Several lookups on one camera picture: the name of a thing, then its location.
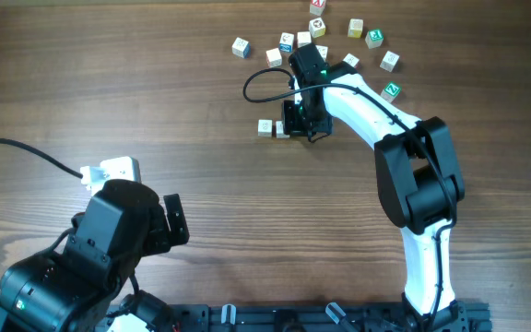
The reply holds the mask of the wooden block red picture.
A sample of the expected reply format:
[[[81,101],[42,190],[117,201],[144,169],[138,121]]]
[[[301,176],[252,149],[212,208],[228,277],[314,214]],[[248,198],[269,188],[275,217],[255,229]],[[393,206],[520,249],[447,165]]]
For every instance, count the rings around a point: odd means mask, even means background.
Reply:
[[[351,53],[348,53],[348,54],[344,57],[343,61],[344,61],[346,64],[348,64],[348,65],[350,65],[350,66],[352,66],[352,67],[354,67],[354,68],[357,68],[358,65],[359,65],[360,59],[359,59],[358,57],[356,57],[355,55],[353,55],[353,54],[351,54]]]

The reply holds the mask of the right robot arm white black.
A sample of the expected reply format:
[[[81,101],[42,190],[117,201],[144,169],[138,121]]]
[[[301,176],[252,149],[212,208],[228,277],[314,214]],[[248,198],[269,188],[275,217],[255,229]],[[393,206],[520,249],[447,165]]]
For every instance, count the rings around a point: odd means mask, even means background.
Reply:
[[[285,134],[314,142],[338,119],[373,149],[381,206],[403,237],[405,297],[418,315],[435,316],[454,300],[448,242],[465,195],[447,125],[398,110],[353,66],[328,64],[313,44],[296,49],[289,67],[297,95],[283,104]]]

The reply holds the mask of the wooden block number six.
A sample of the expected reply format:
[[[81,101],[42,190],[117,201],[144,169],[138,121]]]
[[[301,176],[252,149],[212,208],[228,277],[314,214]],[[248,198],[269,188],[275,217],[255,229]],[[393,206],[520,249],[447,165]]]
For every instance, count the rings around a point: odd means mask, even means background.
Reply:
[[[273,121],[271,119],[259,119],[257,135],[260,137],[271,137],[273,133]]]

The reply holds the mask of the wooden block number nine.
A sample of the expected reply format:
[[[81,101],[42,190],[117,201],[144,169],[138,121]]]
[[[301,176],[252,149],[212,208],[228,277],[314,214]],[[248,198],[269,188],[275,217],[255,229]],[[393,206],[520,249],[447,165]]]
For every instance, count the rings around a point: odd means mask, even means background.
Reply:
[[[284,124],[282,121],[276,121],[276,138],[285,139],[289,138],[289,135],[284,131]]]

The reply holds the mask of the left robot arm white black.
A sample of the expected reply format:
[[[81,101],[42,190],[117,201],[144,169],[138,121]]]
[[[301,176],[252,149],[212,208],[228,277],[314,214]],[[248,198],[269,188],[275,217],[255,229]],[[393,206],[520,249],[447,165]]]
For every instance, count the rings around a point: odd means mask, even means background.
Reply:
[[[135,269],[146,256],[188,243],[179,195],[110,180],[71,222],[1,277],[0,331],[90,331],[127,314],[142,314],[149,329],[167,321],[169,309],[140,290]]]

